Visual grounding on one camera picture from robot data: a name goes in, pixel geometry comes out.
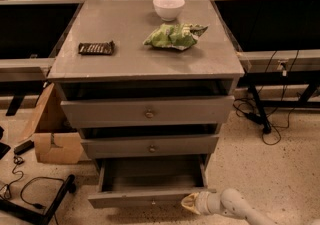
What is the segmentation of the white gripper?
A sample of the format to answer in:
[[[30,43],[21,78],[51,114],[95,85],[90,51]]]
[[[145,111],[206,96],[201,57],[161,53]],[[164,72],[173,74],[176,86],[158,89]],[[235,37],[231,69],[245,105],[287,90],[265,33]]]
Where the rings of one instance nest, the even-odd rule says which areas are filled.
[[[181,200],[183,208],[197,215],[219,214],[220,205],[220,195],[211,192],[191,193]]]

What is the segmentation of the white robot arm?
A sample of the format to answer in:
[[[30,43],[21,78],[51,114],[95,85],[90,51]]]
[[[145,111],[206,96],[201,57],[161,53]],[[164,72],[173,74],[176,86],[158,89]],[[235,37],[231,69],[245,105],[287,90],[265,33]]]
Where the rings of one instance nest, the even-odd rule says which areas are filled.
[[[181,205],[197,215],[221,215],[245,220],[249,225],[277,225],[271,218],[253,208],[234,188],[227,188],[221,193],[191,193],[181,200]]]

